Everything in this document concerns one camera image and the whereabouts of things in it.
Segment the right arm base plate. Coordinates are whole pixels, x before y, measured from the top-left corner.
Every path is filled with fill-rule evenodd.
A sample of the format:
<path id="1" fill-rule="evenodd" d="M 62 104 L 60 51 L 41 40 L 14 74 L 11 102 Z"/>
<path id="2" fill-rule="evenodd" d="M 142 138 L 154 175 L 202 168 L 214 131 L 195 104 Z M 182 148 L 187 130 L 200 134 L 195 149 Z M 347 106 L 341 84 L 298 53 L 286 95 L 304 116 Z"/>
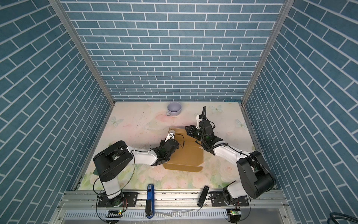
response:
<path id="1" fill-rule="evenodd" d="M 232 198 L 226 191 L 210 191 L 208 196 L 213 207 L 223 206 L 249 206 L 247 196 Z"/>

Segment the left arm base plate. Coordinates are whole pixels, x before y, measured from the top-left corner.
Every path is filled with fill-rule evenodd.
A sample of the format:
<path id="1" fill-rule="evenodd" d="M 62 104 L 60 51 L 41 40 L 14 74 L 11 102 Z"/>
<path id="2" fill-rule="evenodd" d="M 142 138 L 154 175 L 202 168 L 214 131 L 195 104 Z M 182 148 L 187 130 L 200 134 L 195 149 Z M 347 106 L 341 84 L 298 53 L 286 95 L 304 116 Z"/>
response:
<path id="1" fill-rule="evenodd" d="M 138 192 L 122 192 L 118 196 L 109 199 L 105 192 L 101 193 L 97 203 L 99 208 L 114 208 L 114 207 L 135 207 L 137 203 Z"/>

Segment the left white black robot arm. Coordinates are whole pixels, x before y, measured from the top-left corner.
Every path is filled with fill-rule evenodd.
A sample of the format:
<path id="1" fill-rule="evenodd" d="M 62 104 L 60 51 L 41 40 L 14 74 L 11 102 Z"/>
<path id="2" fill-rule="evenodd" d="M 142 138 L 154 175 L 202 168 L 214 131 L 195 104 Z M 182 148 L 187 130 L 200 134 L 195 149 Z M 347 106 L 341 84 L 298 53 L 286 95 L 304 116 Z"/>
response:
<path id="1" fill-rule="evenodd" d="M 118 141 L 95 155 L 93 161 L 107 198 L 111 200 L 122 193 L 123 187 L 119 185 L 117 176 L 127 165 L 162 165 L 169 161 L 171 155 L 180 147 L 182 145 L 175 139 L 162 140 L 159 147 L 147 151 Z"/>

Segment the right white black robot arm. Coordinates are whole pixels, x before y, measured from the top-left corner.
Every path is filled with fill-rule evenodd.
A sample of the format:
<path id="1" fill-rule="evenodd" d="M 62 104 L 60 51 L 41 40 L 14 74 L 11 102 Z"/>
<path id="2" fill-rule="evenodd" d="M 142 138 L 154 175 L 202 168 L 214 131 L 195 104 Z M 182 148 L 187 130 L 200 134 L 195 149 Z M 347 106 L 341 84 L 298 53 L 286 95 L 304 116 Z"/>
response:
<path id="1" fill-rule="evenodd" d="M 232 203 L 243 196 L 256 199 L 273 189 L 276 185 L 276 178 L 263 155 L 258 151 L 250 153 L 229 145 L 222 138 L 216 136 L 213 129 L 212 122 L 207 119 L 200 119 L 196 125 L 185 127 L 187 135 L 195 138 L 205 151 L 221 157 L 237 167 L 239 180 L 223 188 L 225 200 Z"/>

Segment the brown cardboard box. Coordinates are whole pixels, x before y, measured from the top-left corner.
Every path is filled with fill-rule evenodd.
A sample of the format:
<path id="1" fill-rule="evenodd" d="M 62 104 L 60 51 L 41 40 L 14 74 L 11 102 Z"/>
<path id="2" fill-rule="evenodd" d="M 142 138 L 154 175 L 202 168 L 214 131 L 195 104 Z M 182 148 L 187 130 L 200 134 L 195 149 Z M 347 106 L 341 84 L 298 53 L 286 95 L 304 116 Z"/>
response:
<path id="1" fill-rule="evenodd" d="M 169 130 L 175 131 L 174 139 L 184 147 L 180 146 L 179 149 L 171 155 L 168 162 L 163 164 L 165 169 L 178 170 L 186 172 L 200 172 L 204 162 L 204 150 L 195 141 L 196 139 L 187 135 L 185 129 L 169 128 Z"/>

